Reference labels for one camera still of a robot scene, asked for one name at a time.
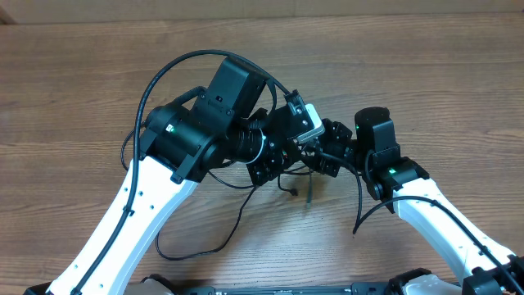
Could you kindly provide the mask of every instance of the large robotic arm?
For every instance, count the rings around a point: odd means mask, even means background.
[[[392,279],[387,289],[390,294],[519,291],[515,281],[524,282],[522,258],[484,235],[447,201],[422,167],[400,156],[386,108],[359,111],[355,115],[357,139],[351,139],[351,131],[343,124],[320,120],[297,91],[284,91],[286,105],[276,108],[275,85],[279,83],[250,61],[226,56],[209,88],[192,89],[147,116],[135,161],[138,171],[129,170],[84,249],[46,294],[122,294],[167,218],[207,172],[220,168],[224,161],[246,163],[255,186],[275,179],[298,161],[331,177],[341,167],[362,176],[370,195],[420,232],[463,286],[437,281],[431,272],[417,270]],[[271,111],[252,112],[266,85],[273,96]],[[183,106],[193,98],[196,101],[190,110]],[[129,208],[136,172],[137,193]],[[413,196],[429,201],[409,199]],[[99,263],[93,263],[107,246],[122,210],[128,215],[118,236]],[[474,243],[471,235],[481,244]]]

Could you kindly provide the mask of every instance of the wooden floor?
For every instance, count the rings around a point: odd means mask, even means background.
[[[391,110],[403,155],[492,238],[524,254],[523,14],[194,20],[0,26],[0,293],[55,279],[78,254],[123,178],[120,144],[152,76],[192,50],[220,48],[299,89],[321,117]],[[147,111],[208,85],[219,57],[184,62]],[[270,99],[264,94],[261,105]],[[217,171],[247,184],[244,167]],[[454,280],[444,261],[386,210],[354,236],[355,179],[283,177],[247,205],[218,254],[169,262],[149,249],[132,281],[152,273],[220,287],[349,284],[417,267]],[[220,244],[248,192],[206,178],[165,225],[160,245],[187,254]],[[369,195],[364,210],[373,206]]]

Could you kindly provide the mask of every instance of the wooden surface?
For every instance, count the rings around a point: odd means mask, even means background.
[[[110,205],[120,144],[142,91],[168,61],[221,48],[249,57],[321,117],[354,128],[370,106],[391,110],[404,155],[492,238],[524,254],[522,14],[353,16],[0,27],[0,293],[55,279]],[[219,57],[184,62],[147,111],[207,85]],[[263,103],[268,106],[269,95]],[[245,168],[217,175],[246,184]],[[169,262],[149,249],[132,280],[209,279],[227,287],[386,280],[417,267],[453,280],[421,236],[386,210],[353,236],[354,178],[283,177],[247,205],[219,254]],[[187,254],[227,236],[247,192],[206,178],[166,224],[161,246]],[[364,210],[376,203],[365,195]]]
[[[524,0],[0,0],[8,24],[520,12]]]

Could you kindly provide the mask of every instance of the robotic arm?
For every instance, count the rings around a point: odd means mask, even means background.
[[[437,282],[428,270],[416,270],[390,280],[386,290],[390,294],[496,294],[501,288],[521,292],[524,260],[485,236],[447,201],[422,167],[400,156],[386,108],[359,111],[355,115],[357,139],[351,139],[351,131],[343,124],[320,120],[296,90],[288,92],[242,57],[221,55],[227,57],[209,88],[192,89],[147,116],[146,129],[136,138],[138,171],[129,169],[84,249],[46,294],[122,294],[161,226],[207,172],[226,160],[246,163],[255,186],[275,179],[298,161],[331,177],[341,167],[361,175],[370,195],[382,202],[380,206],[419,231],[463,286]],[[266,85],[273,96],[272,110],[251,114]],[[286,105],[280,108],[276,108],[275,85],[285,90]],[[183,104],[193,98],[196,101],[188,110]],[[135,175],[136,195],[129,207]],[[120,232],[99,263],[93,263],[121,222],[122,210],[127,217]],[[482,244],[474,243],[471,235]]]

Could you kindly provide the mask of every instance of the wooden table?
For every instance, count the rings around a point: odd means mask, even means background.
[[[55,279],[82,248],[119,188],[120,144],[151,77],[192,50],[220,48],[299,89],[321,117],[354,128],[370,106],[391,110],[403,155],[423,166],[473,223],[524,254],[524,17],[522,14],[354,16],[0,27],[0,293]],[[207,85],[221,58],[184,62],[147,111]],[[268,106],[264,93],[261,106]],[[217,171],[247,184],[244,167]],[[382,210],[353,236],[357,191],[346,172],[268,183],[220,253],[169,262],[149,249],[132,281],[151,273],[220,287],[349,284],[417,267],[453,280],[409,225]],[[171,255],[207,250],[232,228],[248,192],[206,178],[164,227]],[[375,205],[367,194],[364,210]]]

